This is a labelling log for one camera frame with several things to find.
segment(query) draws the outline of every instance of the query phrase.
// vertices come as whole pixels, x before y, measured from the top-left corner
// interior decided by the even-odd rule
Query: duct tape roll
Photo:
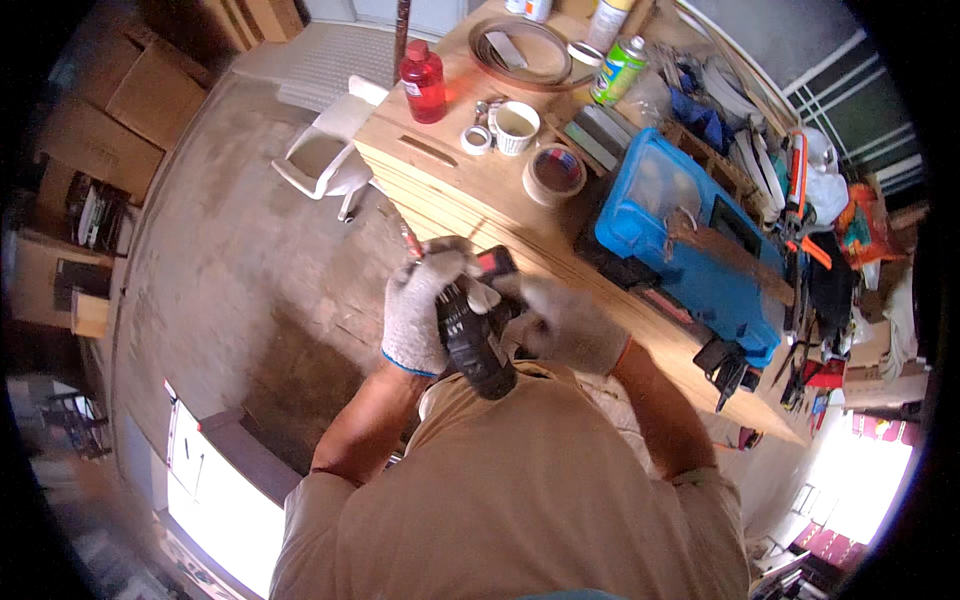
[[[566,44],[566,52],[583,64],[590,66],[600,66],[603,64],[603,53],[587,46],[587,43],[583,41],[571,41]]]
[[[537,150],[523,169],[523,188],[537,204],[559,208],[587,183],[587,167],[563,144]]]
[[[460,145],[469,155],[480,156],[490,149],[493,135],[486,127],[474,125],[460,133]]]

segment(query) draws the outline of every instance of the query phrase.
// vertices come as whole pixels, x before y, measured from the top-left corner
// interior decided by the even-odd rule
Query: tan t-shirt
[[[496,402],[459,375],[397,465],[287,496],[272,598],[744,598],[740,499],[715,468],[650,479],[569,380],[520,374]]]

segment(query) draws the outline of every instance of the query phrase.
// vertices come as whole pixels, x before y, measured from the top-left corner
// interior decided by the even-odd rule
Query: green spray can
[[[612,107],[623,98],[640,71],[647,66],[644,43],[640,36],[624,36],[616,41],[597,73],[596,82],[590,88],[593,100]]]

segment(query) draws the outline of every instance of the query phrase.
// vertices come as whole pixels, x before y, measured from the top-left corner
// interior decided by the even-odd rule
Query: red plastic bottle
[[[446,114],[444,64],[426,42],[415,39],[400,61],[400,82],[407,91],[410,114],[418,123],[436,123]]]

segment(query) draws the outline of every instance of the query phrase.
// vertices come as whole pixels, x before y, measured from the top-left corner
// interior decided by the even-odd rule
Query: power drill
[[[416,236],[402,226],[403,240],[407,251],[417,260],[423,258],[423,250]],[[484,274],[478,277],[489,285],[496,277],[516,273],[516,265],[510,252],[503,246],[495,246],[477,255]],[[461,275],[446,286],[437,296],[437,320],[440,340],[458,372],[480,397],[498,400],[516,385],[514,364],[500,348],[499,339],[503,327],[523,308],[517,302],[504,298],[490,312],[478,315],[467,302],[469,279]]]

